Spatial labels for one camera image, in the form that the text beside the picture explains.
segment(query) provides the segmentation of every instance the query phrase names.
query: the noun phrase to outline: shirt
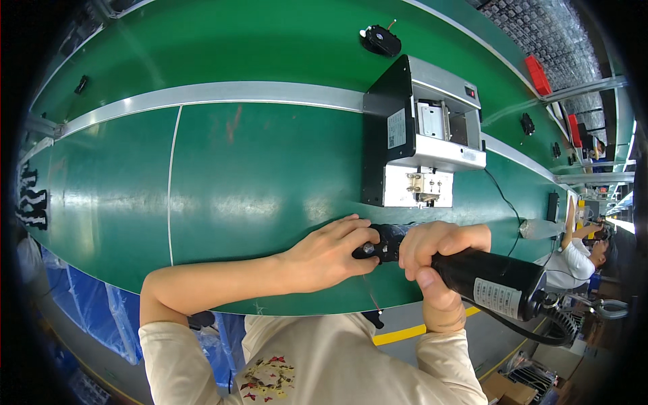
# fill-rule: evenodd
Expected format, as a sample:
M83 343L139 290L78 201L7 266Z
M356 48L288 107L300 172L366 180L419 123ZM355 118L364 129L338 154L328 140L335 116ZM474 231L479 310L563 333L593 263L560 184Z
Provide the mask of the shirt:
M232 394L216 392L194 333L171 322L139 329L156 405L466 404L486 405L468 357L466 332L426 333L416 344L419 368L373 344L361 314L247 316L247 364Z
M596 271L594 263L588 259L590 254L590 251L583 244L582 239L573 238L565 250L558 254L552 252L549 255L539 258L534 263L540 266L547 263L545 265L545 269L547 270L547 285L569 290L586 283Z

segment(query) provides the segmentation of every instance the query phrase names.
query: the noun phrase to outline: man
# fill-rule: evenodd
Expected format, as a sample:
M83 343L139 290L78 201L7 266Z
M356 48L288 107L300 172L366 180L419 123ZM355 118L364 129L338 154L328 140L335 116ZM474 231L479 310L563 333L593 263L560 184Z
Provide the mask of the man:
M547 285L560 290L574 289L587 282L596 269L605 263L605 252L609 246L607 241L597 241L590 252L583 244L583 238L600 231L603 224L592 224L574 231L574 212L574 202L570 197L566 230L561 242L562 251L558 254L551 252L535 261L535 264L545 267Z
M432 255L468 247L489 251L485 225L432 222L411 228L399 266L424 297L427 333L417 346L419 368L373 344L374 325L361 314L313 317L247 316L246 367L221 398L207 359L187 327L187 316L226 303L277 294L307 293L367 274L377 258L351 252L378 232L357 214L312 232L270 257L186 264L149 274L141 291L139 336L156 405L167 404L481 404L468 358L466 315L459 295L430 267Z

